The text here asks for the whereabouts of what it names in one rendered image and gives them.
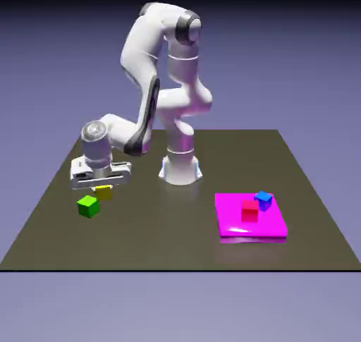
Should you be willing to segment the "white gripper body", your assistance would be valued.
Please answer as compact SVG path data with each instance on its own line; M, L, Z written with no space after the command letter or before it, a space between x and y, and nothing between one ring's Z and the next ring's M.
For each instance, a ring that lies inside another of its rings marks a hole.
M70 180L74 190L124 184L129 181L130 174L130 162L111 163L101 169L91 169L84 155L71 161Z

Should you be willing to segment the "small yellow cube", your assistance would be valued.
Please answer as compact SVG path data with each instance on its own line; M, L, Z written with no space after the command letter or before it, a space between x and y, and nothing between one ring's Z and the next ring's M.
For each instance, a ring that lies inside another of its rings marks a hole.
M111 200L113 197L113 186L112 185L100 185L93 187L95 197L99 200Z

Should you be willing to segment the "small green cube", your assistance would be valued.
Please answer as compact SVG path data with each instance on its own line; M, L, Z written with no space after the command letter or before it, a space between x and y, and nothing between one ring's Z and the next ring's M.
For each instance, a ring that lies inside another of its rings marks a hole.
M86 195L77 201L78 213L80 216L91 219L99 212L99 201L96 197Z

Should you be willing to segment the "small red cube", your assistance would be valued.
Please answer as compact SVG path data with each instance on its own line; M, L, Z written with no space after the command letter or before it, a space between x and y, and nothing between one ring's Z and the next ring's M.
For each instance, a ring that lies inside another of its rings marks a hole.
M259 203L257 200L243 200L241 203L241 221L257 222L259 215Z

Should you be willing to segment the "small blue cube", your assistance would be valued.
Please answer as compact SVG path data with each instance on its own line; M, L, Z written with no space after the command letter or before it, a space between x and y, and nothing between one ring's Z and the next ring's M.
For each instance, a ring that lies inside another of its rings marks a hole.
M259 209L263 212L267 211L270 208L273 200L273 195L271 193L266 193L264 191L259 191L255 196L254 200L258 201Z

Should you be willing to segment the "large magenta box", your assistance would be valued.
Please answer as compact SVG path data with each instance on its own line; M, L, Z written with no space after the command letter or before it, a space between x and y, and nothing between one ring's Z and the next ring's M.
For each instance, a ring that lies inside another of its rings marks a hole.
M257 222L241 221L241 203L257 193L216 193L214 206L221 237L286 238L288 228L273 195L270 208L259 209Z

